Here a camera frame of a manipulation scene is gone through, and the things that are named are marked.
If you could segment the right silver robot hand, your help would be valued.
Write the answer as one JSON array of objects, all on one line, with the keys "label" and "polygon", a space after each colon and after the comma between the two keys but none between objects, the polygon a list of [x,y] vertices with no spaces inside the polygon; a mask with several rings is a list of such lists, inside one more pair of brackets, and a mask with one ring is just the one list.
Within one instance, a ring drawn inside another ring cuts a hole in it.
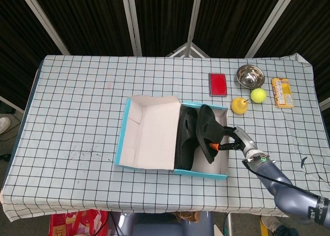
[{"label": "right silver robot hand", "polygon": [[224,127],[224,135],[234,139],[233,143],[219,144],[209,143],[211,149],[216,151],[221,150],[241,150],[246,159],[249,159],[258,153],[261,153],[257,148],[256,143],[251,137],[240,127]]}]

